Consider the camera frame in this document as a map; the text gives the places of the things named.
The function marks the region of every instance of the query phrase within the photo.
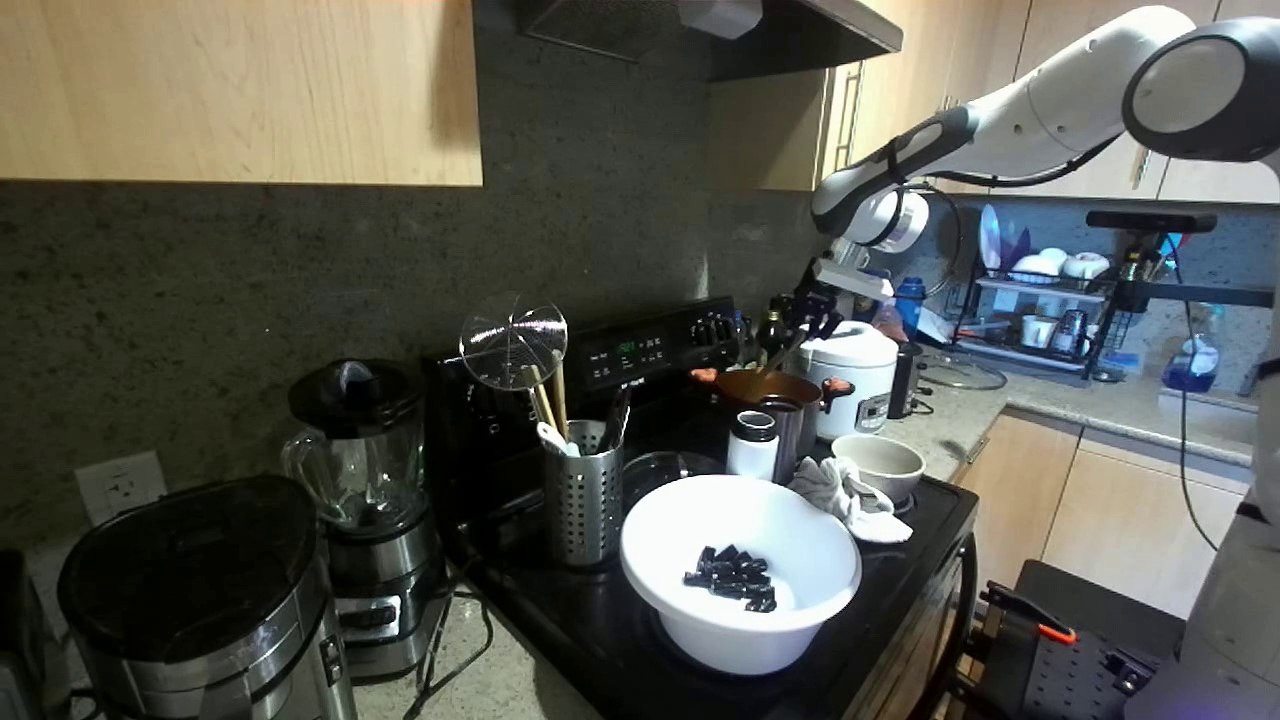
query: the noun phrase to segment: utensil holder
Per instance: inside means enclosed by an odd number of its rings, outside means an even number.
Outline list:
[[[551,560],[569,567],[603,565],[625,521],[619,448],[600,448],[600,436],[600,420],[569,420],[569,440],[580,454],[543,448],[548,539]]]

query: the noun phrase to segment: blender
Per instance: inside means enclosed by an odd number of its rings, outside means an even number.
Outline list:
[[[386,358],[334,358],[288,388],[303,423],[285,473],[308,482],[352,681],[417,668],[439,619],[421,388]]]

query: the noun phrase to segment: white bowl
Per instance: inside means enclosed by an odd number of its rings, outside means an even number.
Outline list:
[[[767,560],[773,610],[690,587],[706,548],[738,544]],[[767,675],[803,657],[861,585],[850,529],[803,495],[743,475],[690,475],[647,493],[625,521],[625,575],[698,664]]]
[[[835,436],[832,454],[842,469],[851,469],[865,482],[879,486],[891,504],[906,504],[926,473],[926,454],[887,436]]]

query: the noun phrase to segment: electrical outlet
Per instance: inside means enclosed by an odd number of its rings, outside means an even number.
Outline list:
[[[84,462],[78,469],[78,482],[91,525],[106,525],[116,511],[128,511],[166,495],[166,473],[158,453]]]

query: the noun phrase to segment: stove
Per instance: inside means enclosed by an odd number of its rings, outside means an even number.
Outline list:
[[[630,454],[723,454],[727,416],[690,366],[732,363],[742,312],[699,299],[651,314],[578,328],[569,346],[571,416],[603,416],[619,382],[632,388]],[[427,458],[447,560],[600,716],[845,716],[856,706],[913,706],[931,653],[913,668],[906,642],[935,640],[926,616],[954,608],[962,548],[977,495],[920,481],[906,521],[910,544],[861,548],[856,601],[819,626],[811,646],[773,675],[720,675],[693,664],[632,592],[617,556],[600,567],[562,567],[543,535],[540,444],[523,397],[470,381],[459,355],[425,358]]]

